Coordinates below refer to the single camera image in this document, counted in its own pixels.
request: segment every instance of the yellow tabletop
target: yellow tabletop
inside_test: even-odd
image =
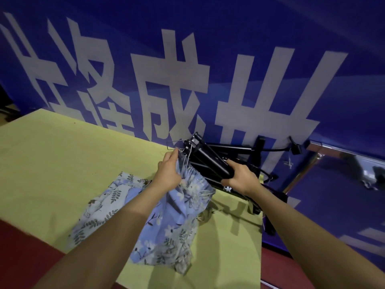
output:
[[[151,178],[165,152],[163,145],[35,111],[0,127],[0,218],[66,252],[89,199],[121,171]],[[201,222],[185,276],[127,263],[118,282],[130,289],[260,288],[261,217],[220,191],[211,205],[220,212]]]

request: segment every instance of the blue floral cloth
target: blue floral cloth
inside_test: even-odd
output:
[[[166,193],[153,209],[129,260],[136,264],[171,266],[184,274],[191,262],[190,246],[198,227],[196,217],[206,208],[215,189],[187,164],[181,152],[176,171],[182,176],[180,185]],[[89,201],[69,236],[69,246],[81,243],[150,182],[121,172],[103,194]]]

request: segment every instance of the folded fabric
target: folded fabric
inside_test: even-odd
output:
[[[176,171],[182,181],[165,194],[147,219],[129,260],[136,264],[166,265],[184,274],[191,262],[190,246],[196,217],[209,203],[215,189],[179,152]],[[69,236],[69,247],[81,243],[120,208],[140,194],[151,181],[121,172],[100,196],[90,200]]]

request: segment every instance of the person's right hand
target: person's right hand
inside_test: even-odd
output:
[[[250,196],[250,194],[262,187],[257,176],[250,171],[247,165],[238,164],[230,159],[227,159],[226,162],[234,169],[234,177],[222,179],[221,184],[223,186],[229,186],[245,196]]]

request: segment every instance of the floral fabric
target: floral fabric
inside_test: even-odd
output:
[[[190,246],[198,227],[196,217],[206,208],[215,189],[186,162],[180,152],[176,171],[181,174],[182,182],[153,209],[129,258],[133,263],[171,266],[181,274],[188,269],[192,257]],[[89,201],[69,236],[69,246],[81,243],[150,182],[121,172],[103,194]]]

